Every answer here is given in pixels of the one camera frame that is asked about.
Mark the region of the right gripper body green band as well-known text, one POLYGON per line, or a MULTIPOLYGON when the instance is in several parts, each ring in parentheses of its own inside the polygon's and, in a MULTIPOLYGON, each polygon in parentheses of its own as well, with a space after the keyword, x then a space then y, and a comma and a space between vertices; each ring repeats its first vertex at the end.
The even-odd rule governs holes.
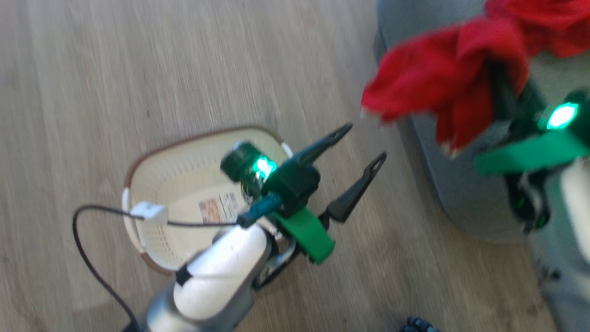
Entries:
POLYGON ((536 122, 536 134, 486 151, 475 158, 482 176, 537 172, 590 157, 590 90, 569 93, 536 122))

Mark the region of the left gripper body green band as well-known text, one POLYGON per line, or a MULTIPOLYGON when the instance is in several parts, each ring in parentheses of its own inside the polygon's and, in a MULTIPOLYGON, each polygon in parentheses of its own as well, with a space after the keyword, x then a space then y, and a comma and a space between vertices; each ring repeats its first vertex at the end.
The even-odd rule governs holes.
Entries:
POLYGON ((223 157, 220 168, 253 196, 254 204, 270 193, 282 198, 282 206, 267 216, 274 217, 278 228, 291 236, 314 263, 321 264, 331 255, 335 241, 307 209, 320 181, 313 164, 295 168, 290 159, 278 164, 251 142, 241 142, 223 157))

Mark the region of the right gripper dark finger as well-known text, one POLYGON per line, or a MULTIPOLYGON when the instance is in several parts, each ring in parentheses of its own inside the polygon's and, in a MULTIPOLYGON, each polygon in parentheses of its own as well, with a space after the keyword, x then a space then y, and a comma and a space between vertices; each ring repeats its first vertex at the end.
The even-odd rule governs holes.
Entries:
POLYGON ((522 109, 520 108, 519 97, 508 76, 507 69, 497 62, 490 62, 488 68, 495 120, 512 121, 520 119, 522 109))

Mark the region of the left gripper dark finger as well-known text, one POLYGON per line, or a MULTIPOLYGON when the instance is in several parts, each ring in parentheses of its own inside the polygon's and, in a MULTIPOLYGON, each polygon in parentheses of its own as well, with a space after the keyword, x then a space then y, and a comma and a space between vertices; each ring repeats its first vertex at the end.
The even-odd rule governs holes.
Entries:
POLYGON ((308 147, 302 149, 300 152, 290 158, 290 163, 295 168, 303 168, 304 166, 312 165, 323 153, 331 147, 337 145, 341 139, 352 129, 353 124, 347 123, 323 138, 318 139, 308 147))
POLYGON ((331 221, 345 223, 348 220, 348 217, 352 214, 352 211, 356 208, 358 202, 382 167, 386 157, 386 153, 379 154, 375 160, 365 167, 358 181, 327 205, 323 212, 324 224, 329 224, 331 221))

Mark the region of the red and white garment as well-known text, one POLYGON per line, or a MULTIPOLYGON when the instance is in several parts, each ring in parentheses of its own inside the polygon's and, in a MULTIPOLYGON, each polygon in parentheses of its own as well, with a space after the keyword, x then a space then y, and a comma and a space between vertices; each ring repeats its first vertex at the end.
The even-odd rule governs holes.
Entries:
POLYGON ((437 143, 453 154, 495 119, 491 63, 520 96, 531 57, 544 50, 559 58, 590 50, 590 0, 486 0, 485 15, 386 51, 361 108, 383 122, 430 111, 437 143))

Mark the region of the grey fabric sofa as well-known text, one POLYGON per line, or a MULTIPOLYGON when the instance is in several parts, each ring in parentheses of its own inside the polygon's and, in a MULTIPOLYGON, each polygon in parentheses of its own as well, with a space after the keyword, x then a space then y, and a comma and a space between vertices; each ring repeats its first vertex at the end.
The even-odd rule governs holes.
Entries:
MULTIPOLYGON (((376 57, 381 59, 386 49, 415 36, 483 14, 484 4, 485 0, 377 0, 376 57)), ((542 53, 532 60, 531 78, 542 99, 554 106, 567 93, 590 88, 590 50, 564 59, 542 53)), ((523 240, 522 225, 508 204, 504 179, 481 177, 473 166, 476 153, 506 134, 506 122, 494 124, 453 159, 437 145, 432 114, 419 113, 396 123, 407 153, 420 161, 429 178, 427 187, 453 224, 487 242, 523 240)))

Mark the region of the paper label in basket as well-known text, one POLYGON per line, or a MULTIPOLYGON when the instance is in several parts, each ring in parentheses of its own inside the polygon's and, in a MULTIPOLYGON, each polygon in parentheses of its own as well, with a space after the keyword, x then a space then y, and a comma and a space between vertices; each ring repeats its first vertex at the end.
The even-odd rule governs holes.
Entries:
POLYGON ((198 202, 201 220, 205 225, 234 223, 245 206, 242 196, 227 192, 198 202))

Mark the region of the cream plastic laundry basket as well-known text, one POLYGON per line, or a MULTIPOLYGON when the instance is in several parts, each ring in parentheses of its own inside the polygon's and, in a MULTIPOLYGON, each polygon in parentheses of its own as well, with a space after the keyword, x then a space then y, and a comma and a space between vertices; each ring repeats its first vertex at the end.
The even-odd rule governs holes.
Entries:
POLYGON ((161 274, 173 274, 194 254, 207 249, 218 227, 200 227, 198 202, 218 194, 235 192, 248 199, 239 184, 220 170, 220 162, 236 143, 250 141, 275 162, 293 155, 289 145, 274 132, 260 126, 241 126, 209 132, 173 143, 139 159, 127 173, 122 209, 138 202, 165 205, 169 217, 195 227, 152 225, 124 218, 131 243, 146 265, 161 274))

